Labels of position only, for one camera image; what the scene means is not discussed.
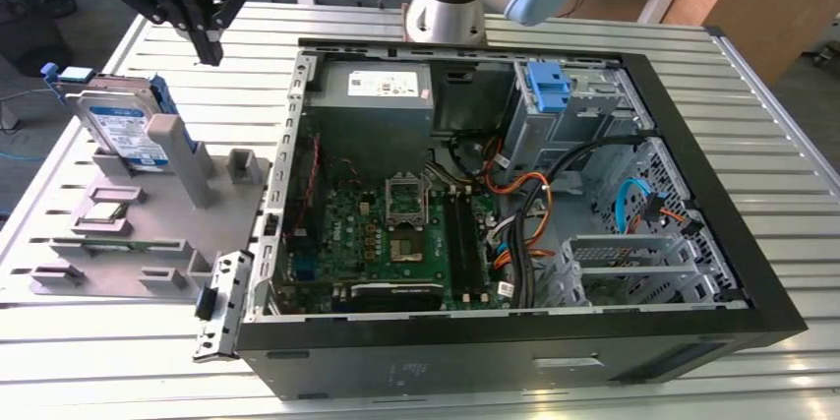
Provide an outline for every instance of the green circuit board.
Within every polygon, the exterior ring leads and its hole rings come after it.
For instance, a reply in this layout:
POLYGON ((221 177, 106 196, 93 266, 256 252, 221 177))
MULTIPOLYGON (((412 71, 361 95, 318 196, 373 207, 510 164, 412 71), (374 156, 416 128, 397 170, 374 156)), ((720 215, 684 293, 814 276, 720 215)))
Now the green circuit board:
MULTIPOLYGON (((448 241, 444 217, 442 189, 428 191, 428 223, 421 229, 402 224, 384 224, 384 187, 374 190, 338 189, 329 193, 321 250, 312 265, 312 281, 301 284, 296 294, 297 306, 305 313, 329 313, 330 298, 336 287, 349 287, 368 282, 434 283, 445 288, 445 310, 490 309, 500 305, 489 295, 484 300, 454 300, 449 287, 448 241)), ((416 196, 393 193, 390 207, 414 211, 416 196)), ((494 214, 494 199, 485 195, 470 196, 476 228, 482 230, 482 220, 494 214)), ((469 235, 480 245, 480 235, 469 235)), ((486 261, 482 258, 484 277, 486 261)))

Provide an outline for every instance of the sticker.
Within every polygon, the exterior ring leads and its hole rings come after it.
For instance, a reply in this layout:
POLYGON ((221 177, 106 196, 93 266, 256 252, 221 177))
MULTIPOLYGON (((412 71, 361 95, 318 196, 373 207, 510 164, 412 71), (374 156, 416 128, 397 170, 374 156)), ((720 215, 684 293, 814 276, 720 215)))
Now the sticker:
POLYGON ((368 97, 416 97, 417 73, 405 71, 353 71, 346 85, 348 95, 368 97))
POLYGON ((496 293, 502 297, 513 297, 513 284, 505 282, 504 280, 498 282, 498 289, 496 290, 496 293))
POLYGON ((496 164, 498 164, 502 169, 506 169, 510 165, 510 159, 508 159, 498 153, 496 153, 496 155, 493 156, 493 161, 496 161, 496 164))
POLYGON ((537 358, 534 359, 534 367, 537 369, 546 368, 582 368, 586 366, 604 366, 594 356, 588 358, 537 358))
POLYGON ((169 162, 160 145, 145 135, 145 116, 134 108, 90 107, 90 116, 108 137, 117 154, 130 167, 160 171, 157 166, 169 162))

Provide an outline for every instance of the metal work table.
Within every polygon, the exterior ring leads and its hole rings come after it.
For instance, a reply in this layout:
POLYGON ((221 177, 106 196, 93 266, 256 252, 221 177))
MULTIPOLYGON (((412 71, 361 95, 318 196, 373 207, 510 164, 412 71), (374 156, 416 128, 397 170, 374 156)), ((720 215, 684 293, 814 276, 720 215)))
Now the metal work table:
MULTIPOLYGON (((106 72, 160 71, 209 153, 248 147, 272 158, 297 38, 398 39, 400 19, 396 11, 249 4, 224 34, 218 68, 194 65, 193 47, 169 27, 137 20, 106 72)), ((486 32, 494 45, 648 55, 809 330, 665 385, 281 402, 242 361, 192 363, 192 306, 36 297, 6 285, 4 418, 840 416, 840 180, 726 41, 697 28, 604 22, 550 21, 524 30, 498 17, 486 32)), ((53 257, 45 238, 68 226, 97 171, 93 148, 73 120, 0 234, 0 273, 12 261, 53 257)))

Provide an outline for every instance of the blue drive bay latch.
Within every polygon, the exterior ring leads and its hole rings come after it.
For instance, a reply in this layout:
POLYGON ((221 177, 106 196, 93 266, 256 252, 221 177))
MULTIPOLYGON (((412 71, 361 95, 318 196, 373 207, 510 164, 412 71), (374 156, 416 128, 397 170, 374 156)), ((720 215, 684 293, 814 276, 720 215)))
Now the blue drive bay latch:
POLYGON ((568 99, 572 97, 572 82, 562 73, 560 64, 529 62, 528 78, 537 96, 537 110, 542 113, 565 110, 568 99))

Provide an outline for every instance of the small circuit board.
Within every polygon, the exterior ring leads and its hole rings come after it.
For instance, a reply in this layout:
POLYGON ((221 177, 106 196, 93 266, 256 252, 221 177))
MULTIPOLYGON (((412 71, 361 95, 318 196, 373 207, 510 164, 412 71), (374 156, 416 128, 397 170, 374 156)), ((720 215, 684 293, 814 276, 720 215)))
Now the small circuit board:
POLYGON ((350 297, 352 287, 376 283, 400 287, 413 284, 412 287, 434 290, 442 287, 437 310, 485 310, 501 306, 502 301, 489 295, 481 243, 485 219, 496 212, 494 199, 462 191, 450 194, 442 186, 429 187, 424 186, 421 198, 400 189, 386 199, 384 186, 372 190, 345 187, 329 192, 318 254, 292 258, 296 279, 292 305, 301 312, 341 312, 340 301, 350 297), (461 219, 469 219, 466 225, 454 222, 448 214, 448 206, 456 200, 461 203, 461 213, 468 213, 461 215, 461 219), (425 225, 388 225, 388 205, 401 211, 421 210, 425 225), (461 234, 462 228, 470 234, 461 234), (474 289, 470 291, 453 287, 453 282, 464 279, 464 270, 452 263, 453 244, 473 250, 472 259, 460 262, 468 269, 468 282, 474 289))

